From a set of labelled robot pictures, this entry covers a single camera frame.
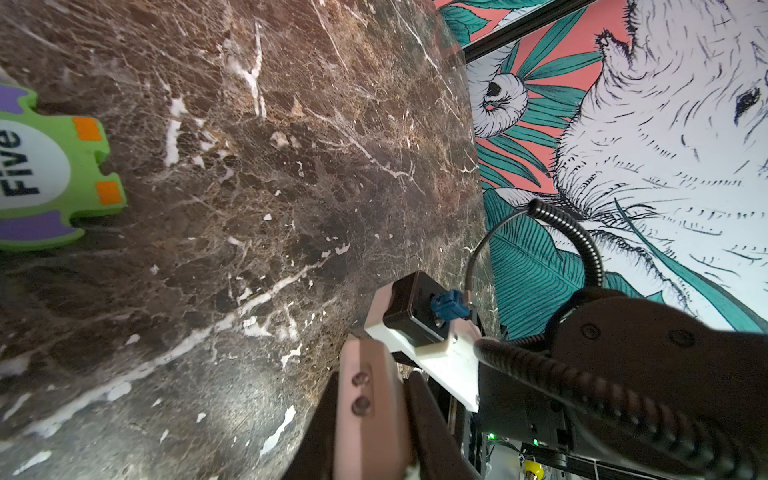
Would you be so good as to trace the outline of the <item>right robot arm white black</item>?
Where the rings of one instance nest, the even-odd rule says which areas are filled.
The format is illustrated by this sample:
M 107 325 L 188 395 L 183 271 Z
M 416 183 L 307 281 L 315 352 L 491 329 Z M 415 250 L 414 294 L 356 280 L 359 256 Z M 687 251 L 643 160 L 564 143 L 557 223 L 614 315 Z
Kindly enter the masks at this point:
M 763 479 L 767 337 L 612 290 L 578 291 L 543 335 L 484 338 L 483 429 L 606 478 Z

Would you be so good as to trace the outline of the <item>white remote control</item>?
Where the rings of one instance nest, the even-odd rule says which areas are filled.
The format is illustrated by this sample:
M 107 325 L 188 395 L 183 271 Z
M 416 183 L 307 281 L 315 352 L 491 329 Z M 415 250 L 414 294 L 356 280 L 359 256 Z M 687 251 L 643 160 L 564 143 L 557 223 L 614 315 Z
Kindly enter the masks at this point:
M 404 479 L 415 464 L 403 381 L 386 345 L 348 337 L 340 355 L 334 479 Z

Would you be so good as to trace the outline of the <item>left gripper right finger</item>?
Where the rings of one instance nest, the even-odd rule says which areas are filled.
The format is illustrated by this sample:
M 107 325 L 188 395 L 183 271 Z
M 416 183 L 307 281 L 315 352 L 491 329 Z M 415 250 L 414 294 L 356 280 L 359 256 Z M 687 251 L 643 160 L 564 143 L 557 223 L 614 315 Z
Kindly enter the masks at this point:
M 423 480 L 478 479 L 462 457 L 424 376 L 413 371 L 405 381 L 411 438 Z

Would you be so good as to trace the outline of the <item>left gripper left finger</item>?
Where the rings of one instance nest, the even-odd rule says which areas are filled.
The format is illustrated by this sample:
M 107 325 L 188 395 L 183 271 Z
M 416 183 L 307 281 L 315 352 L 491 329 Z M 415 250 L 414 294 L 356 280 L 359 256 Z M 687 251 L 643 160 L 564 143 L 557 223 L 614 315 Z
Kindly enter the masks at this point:
M 283 480 L 332 479 L 339 372 L 333 372 Z

